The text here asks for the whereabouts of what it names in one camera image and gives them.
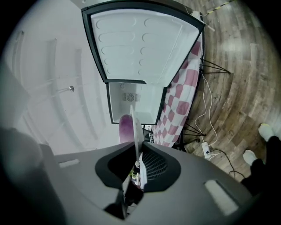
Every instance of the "power strip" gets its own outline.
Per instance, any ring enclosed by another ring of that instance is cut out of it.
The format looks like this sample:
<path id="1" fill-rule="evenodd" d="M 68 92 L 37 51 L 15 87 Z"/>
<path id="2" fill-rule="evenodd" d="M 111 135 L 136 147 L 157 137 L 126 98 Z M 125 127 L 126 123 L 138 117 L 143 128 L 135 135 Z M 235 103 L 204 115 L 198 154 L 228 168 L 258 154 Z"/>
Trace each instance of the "power strip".
<path id="1" fill-rule="evenodd" d="M 201 145 L 202 145 L 202 149 L 203 149 L 205 159 L 209 159 L 211 157 L 211 154 L 210 154 L 208 142 L 204 142 Z"/>

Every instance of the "white wall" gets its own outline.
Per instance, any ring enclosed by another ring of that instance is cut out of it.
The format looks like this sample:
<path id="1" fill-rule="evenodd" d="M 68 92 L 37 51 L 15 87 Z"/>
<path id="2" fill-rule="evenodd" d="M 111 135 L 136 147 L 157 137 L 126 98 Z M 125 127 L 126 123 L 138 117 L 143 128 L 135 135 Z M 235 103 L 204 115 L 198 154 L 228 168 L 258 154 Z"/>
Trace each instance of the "white wall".
<path id="1" fill-rule="evenodd" d="M 14 121 L 6 126 L 49 144 L 55 154 L 119 143 L 81 11 L 70 0 L 39 1 L 18 24 L 3 60 L 16 78 L 8 89 L 21 86 L 15 98 L 25 96 L 24 104 L 12 107 L 18 113 L 10 114 Z M 66 91 L 70 85 L 73 93 Z"/>

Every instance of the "black pants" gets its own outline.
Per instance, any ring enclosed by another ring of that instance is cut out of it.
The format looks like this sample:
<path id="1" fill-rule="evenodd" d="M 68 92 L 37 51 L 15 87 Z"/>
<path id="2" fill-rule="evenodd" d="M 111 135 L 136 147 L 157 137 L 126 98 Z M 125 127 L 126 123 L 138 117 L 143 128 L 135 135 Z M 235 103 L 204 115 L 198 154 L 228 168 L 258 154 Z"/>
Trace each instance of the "black pants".
<path id="1" fill-rule="evenodd" d="M 278 177 L 281 156 L 281 141 L 278 137 L 271 137 L 267 142 L 267 163 L 263 164 L 261 159 L 257 159 L 251 165 L 251 175 L 242 180 L 242 184 L 254 196 L 274 184 Z"/>

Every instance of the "checkered fabric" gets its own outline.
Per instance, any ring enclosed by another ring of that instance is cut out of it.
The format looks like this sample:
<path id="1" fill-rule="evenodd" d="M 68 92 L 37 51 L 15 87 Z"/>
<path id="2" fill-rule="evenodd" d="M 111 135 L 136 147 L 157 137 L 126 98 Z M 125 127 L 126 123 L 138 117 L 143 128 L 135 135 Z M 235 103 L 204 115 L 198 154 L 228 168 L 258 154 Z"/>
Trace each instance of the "checkered fabric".
<path id="1" fill-rule="evenodd" d="M 167 90 L 160 119 L 152 128 L 156 144 L 172 147 L 179 138 L 195 94 L 201 49 L 202 36 L 195 43 L 187 60 L 172 80 L 171 87 Z"/>

